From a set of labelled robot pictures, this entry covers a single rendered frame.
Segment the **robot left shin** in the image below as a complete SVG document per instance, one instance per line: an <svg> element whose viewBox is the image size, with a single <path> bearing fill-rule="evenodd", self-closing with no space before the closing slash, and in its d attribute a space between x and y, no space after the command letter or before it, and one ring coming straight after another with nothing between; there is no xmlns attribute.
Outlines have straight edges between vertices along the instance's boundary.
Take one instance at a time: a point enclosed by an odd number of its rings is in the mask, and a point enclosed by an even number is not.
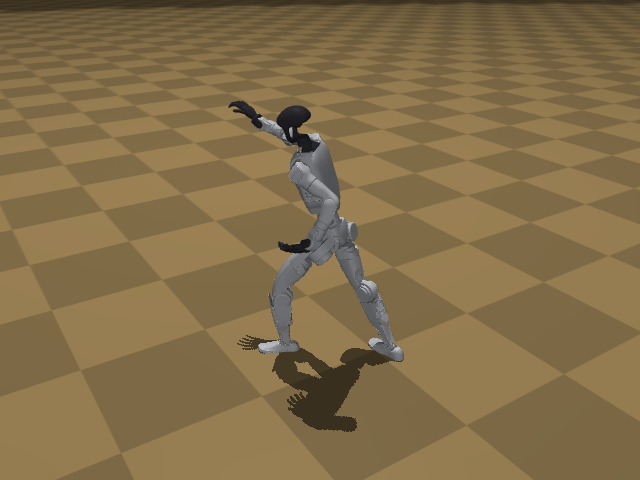
<svg viewBox="0 0 640 480"><path fill-rule="evenodd" d="M281 345L290 346L290 325L292 325L291 297L289 294L282 292L274 297L273 302L269 293L269 301L273 320L281 338Z"/></svg>

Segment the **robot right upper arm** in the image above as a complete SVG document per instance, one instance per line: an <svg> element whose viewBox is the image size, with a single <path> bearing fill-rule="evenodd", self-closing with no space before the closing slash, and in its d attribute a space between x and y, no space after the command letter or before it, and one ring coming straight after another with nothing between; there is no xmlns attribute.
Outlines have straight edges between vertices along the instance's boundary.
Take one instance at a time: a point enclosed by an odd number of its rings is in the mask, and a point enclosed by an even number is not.
<svg viewBox="0 0 640 480"><path fill-rule="evenodd" d="M292 138L292 135L293 135L292 128L289 128L289 133L290 133L290 136ZM307 133L301 133L301 134L307 134ZM321 136L318 133L308 134L308 136L311 136L313 139L319 139L319 140L323 141L323 139L321 138ZM312 139L311 137L310 137L310 139ZM288 140L287 140L287 138L285 136L285 133L282 135L281 139L287 146L291 146L291 145L297 145L298 146L297 142L295 142L295 143L288 142Z"/></svg>

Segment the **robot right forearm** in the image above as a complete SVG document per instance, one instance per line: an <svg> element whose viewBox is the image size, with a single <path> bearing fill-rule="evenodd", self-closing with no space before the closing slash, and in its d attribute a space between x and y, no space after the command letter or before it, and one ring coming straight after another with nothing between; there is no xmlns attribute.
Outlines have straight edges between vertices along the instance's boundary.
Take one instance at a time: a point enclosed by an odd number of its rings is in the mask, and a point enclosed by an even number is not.
<svg viewBox="0 0 640 480"><path fill-rule="evenodd" d="M259 129L254 125L257 130L263 130L267 133L270 133L276 136L279 139L282 138L282 135L284 134L284 130L276 122L272 120L267 120L264 117L260 117L258 119L262 122L262 128Z"/></svg>

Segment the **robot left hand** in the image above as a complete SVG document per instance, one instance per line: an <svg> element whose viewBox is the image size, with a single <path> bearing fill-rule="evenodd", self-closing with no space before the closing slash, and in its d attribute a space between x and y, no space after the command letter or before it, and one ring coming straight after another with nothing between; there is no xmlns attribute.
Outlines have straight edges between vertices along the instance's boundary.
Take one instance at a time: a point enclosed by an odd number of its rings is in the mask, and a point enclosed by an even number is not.
<svg viewBox="0 0 640 480"><path fill-rule="evenodd" d="M309 250L306 250L305 248L309 247L311 244L310 239L305 239L305 240L301 240L300 244L294 244L291 246L288 245L287 243L284 244L283 242L278 242L278 246L280 248L280 250L285 251L285 252L290 252L290 253L308 253L310 252Z"/></svg>

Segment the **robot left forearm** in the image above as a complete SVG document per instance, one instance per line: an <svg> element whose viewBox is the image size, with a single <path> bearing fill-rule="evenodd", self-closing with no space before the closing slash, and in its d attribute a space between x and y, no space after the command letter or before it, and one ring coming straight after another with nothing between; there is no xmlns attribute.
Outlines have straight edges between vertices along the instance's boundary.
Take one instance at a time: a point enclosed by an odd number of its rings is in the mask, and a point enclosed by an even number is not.
<svg viewBox="0 0 640 480"><path fill-rule="evenodd" d="M322 203L321 212L318 214L318 219L313 228L309 231L308 237L311 244L305 248L309 251L316 251L320 242L323 240L328 228L334 223L334 215L336 212L336 203L332 199L326 199Z"/></svg>

